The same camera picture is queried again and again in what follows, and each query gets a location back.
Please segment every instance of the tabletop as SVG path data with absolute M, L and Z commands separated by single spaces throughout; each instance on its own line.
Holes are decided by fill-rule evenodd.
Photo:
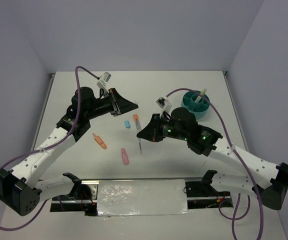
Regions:
M 100 76 L 103 72 L 94 72 Z M 178 88 L 202 90 L 220 112 L 234 144 L 245 148 L 237 117 L 231 101 L 228 87 L 221 71 L 111 71 L 107 87 L 116 88 L 118 93 L 138 102 L 139 108 L 113 117 L 106 114 L 90 121 L 91 128 L 70 149 L 44 173 L 42 179 L 57 177 L 70 172 L 80 179 L 145 179 L 145 178 L 190 178 L 202 177 L 207 170 L 217 170 L 225 174 L 240 175 L 238 171 L 217 160 L 196 155 L 188 149 L 184 141 L 164 139 L 153 143 L 142 140 L 140 154 L 136 138 L 136 126 L 133 114 L 138 114 L 141 127 L 150 121 L 153 113 L 160 113 L 156 104 L 159 97 L 166 96 Z M 79 72 L 81 87 L 94 90 L 96 97 L 99 89 L 96 79 L 86 72 Z M 74 72 L 57 72 L 48 96 L 45 111 L 38 131 L 35 146 L 39 146 L 52 132 L 56 123 L 65 114 L 76 90 Z M 180 107 L 184 91 L 171 95 L 168 99 L 172 109 Z M 129 120 L 127 129 L 124 121 Z M 198 121 L 224 135 L 223 127 L 216 113 L 209 109 Z M 92 133 L 100 136 L 107 145 L 102 149 Z M 124 165 L 121 148 L 125 148 L 129 164 Z M 81 212 L 50 212 L 50 201 L 32 224 L 15 232 L 0 231 L 0 240 L 63 240 L 90 238 L 96 240 L 114 239 L 216 239 L 233 238 L 231 221 L 223 218 L 218 209 L 194 209 L 180 215 L 105 217 L 84 216 Z M 247 206 L 246 197 L 242 198 L 237 215 L 243 214 Z M 223 209 L 228 215 L 233 208 Z M 17 227 L 32 215 L 20 217 L 8 207 L 1 225 Z M 259 229 L 259 207 L 255 199 L 251 200 L 249 214 L 235 224 L 238 239 L 256 239 Z M 262 239 L 285 240 L 285 234 L 277 211 L 264 207 L 264 232 Z

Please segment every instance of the gray wall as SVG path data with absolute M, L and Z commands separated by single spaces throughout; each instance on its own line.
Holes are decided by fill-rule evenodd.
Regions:
M 30 149 L 49 82 L 10 12 L 0 1 L 0 166 Z
M 263 0 L 7 1 L 50 72 L 227 70 Z
M 228 82 L 250 150 L 288 163 L 288 1 L 264 1 Z M 288 238 L 288 193 L 279 215 Z

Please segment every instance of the pink marker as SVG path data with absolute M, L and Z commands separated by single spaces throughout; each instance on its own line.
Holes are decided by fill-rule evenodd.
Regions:
M 128 154 L 126 153 L 125 148 L 121 148 L 121 149 L 120 149 L 120 152 L 122 153 L 123 163 L 124 163 L 125 165 L 129 164 L 130 161 L 129 161 L 129 157 L 128 157 Z

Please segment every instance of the plastic sheet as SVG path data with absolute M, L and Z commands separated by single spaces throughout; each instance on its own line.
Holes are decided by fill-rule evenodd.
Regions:
M 185 181 L 100 181 L 99 216 L 179 215 L 189 212 Z

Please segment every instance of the teal bowl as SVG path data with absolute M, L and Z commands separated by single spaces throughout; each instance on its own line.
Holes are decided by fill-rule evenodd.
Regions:
M 209 97 L 206 94 L 204 94 L 204 97 L 208 101 L 210 101 Z M 199 102 L 195 102 L 197 98 L 198 98 L 197 94 L 188 91 L 187 93 L 184 94 L 180 106 L 183 108 L 187 108 L 190 113 L 195 115 L 196 120 L 199 120 L 202 117 L 204 117 L 210 105 L 203 98 Z

